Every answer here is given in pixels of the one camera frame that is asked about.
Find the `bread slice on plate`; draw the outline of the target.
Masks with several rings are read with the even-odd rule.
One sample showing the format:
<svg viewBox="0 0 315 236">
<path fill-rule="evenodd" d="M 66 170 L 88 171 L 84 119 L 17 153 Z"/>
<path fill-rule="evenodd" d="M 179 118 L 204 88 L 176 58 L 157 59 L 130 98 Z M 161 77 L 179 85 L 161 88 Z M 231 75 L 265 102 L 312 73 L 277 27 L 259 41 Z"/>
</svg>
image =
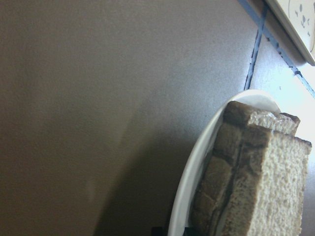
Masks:
<svg viewBox="0 0 315 236">
<path fill-rule="evenodd" d="M 242 134 L 250 125 L 258 125 L 295 135 L 300 119 L 287 113 L 262 110 L 230 101 L 223 113 L 208 166 L 196 190 L 190 220 L 203 236 L 213 236 L 221 211 L 231 194 Z"/>
</svg>

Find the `cream bear tray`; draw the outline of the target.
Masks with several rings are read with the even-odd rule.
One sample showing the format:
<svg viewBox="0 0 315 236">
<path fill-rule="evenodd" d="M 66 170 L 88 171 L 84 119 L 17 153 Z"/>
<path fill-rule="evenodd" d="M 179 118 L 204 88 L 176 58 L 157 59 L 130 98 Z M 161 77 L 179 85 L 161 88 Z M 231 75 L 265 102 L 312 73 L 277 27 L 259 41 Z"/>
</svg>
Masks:
<svg viewBox="0 0 315 236">
<path fill-rule="evenodd" d="M 267 4 L 299 49 L 315 65 L 315 2 L 313 0 L 268 0 Z"/>
</svg>

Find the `bread slice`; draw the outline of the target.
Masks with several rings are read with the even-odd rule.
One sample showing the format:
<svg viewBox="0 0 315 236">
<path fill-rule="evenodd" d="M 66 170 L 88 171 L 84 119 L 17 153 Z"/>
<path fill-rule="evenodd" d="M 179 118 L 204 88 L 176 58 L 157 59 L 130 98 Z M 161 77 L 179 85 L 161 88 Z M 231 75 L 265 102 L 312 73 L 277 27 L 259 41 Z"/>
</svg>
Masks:
<svg viewBox="0 0 315 236">
<path fill-rule="evenodd" d="M 248 127 L 222 235 L 299 235 L 311 150 L 309 141 L 260 126 Z"/>
<path fill-rule="evenodd" d="M 231 194 L 242 134 L 250 125 L 258 125 L 295 135 L 300 119 L 287 113 L 262 110 L 230 101 L 223 113 L 208 166 L 196 190 L 190 220 L 203 236 L 213 236 L 221 211 Z"/>
</svg>

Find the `white round plate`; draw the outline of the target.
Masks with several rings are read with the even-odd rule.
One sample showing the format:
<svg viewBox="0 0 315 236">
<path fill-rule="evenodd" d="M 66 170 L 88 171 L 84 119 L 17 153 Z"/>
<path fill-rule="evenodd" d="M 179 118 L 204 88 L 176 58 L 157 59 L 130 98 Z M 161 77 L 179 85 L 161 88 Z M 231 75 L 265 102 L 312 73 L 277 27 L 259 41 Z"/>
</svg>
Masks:
<svg viewBox="0 0 315 236">
<path fill-rule="evenodd" d="M 171 211 L 168 236 L 183 236 L 185 228 L 190 227 L 189 216 L 195 192 L 211 159 L 217 132 L 223 121 L 223 113 L 230 101 L 238 101 L 274 113 L 281 112 L 274 97 L 258 89 L 240 92 L 222 104 L 198 137 L 186 162 Z"/>
</svg>

